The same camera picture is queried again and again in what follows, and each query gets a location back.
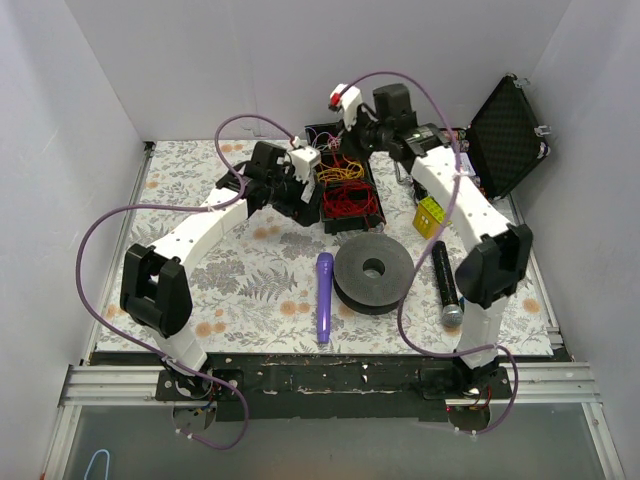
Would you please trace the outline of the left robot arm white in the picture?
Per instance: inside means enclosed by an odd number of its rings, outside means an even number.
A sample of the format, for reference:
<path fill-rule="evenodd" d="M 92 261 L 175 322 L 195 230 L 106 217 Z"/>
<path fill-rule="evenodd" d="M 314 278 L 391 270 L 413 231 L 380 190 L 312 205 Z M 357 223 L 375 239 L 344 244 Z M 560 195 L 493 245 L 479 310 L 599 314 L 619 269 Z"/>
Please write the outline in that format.
<path fill-rule="evenodd" d="M 189 277 L 200 260 L 233 228 L 256 211 L 271 206 L 303 227 L 320 220 L 322 187 L 303 193 L 321 160 L 310 146 L 285 149 L 256 143 L 251 158 L 220 178 L 199 210 L 149 246 L 126 252 L 120 307 L 145 328 L 163 358 L 180 372 L 178 387 L 193 400 L 205 398 L 213 386 L 204 369 L 207 355 L 188 321 L 192 313 Z"/>

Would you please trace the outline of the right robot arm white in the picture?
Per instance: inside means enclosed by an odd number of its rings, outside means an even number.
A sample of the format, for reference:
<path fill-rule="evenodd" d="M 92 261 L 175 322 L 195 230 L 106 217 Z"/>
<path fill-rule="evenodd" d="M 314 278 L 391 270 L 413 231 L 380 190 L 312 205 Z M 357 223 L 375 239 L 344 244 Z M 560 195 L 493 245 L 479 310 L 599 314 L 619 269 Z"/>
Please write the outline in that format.
<path fill-rule="evenodd" d="M 532 231 L 483 196 L 462 168 L 451 129 L 419 124 L 404 84 L 376 89 L 374 104 L 366 106 L 355 83 L 336 86 L 329 98 L 330 109 L 341 115 L 342 146 L 364 156 L 388 153 L 444 208 L 463 242 L 466 256 L 454 278 L 454 296 L 465 300 L 463 330 L 456 349 L 440 357 L 461 365 L 452 373 L 453 387 L 475 397 L 489 384 L 486 369 L 504 351 L 498 344 L 503 313 L 525 277 Z"/>

